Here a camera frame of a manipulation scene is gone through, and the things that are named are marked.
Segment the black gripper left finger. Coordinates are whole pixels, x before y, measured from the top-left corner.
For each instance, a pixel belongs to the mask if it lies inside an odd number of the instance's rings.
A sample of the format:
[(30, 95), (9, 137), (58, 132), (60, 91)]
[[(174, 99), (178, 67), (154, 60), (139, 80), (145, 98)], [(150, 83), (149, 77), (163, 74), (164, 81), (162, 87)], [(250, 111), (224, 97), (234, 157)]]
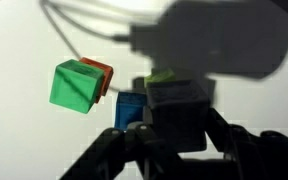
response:
[(138, 124), (126, 132), (105, 129), (59, 180), (114, 180), (135, 161), (143, 180), (190, 177), (191, 170), (152, 127)]

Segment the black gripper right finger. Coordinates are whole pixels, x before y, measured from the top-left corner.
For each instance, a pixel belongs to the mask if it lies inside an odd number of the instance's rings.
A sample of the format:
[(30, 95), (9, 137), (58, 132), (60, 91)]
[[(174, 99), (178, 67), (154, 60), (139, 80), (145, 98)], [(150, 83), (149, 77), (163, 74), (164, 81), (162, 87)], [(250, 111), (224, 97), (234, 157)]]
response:
[(210, 108), (206, 133), (224, 158), (236, 165), (239, 180), (288, 180), (288, 137), (266, 130), (253, 135), (241, 125), (228, 124)]

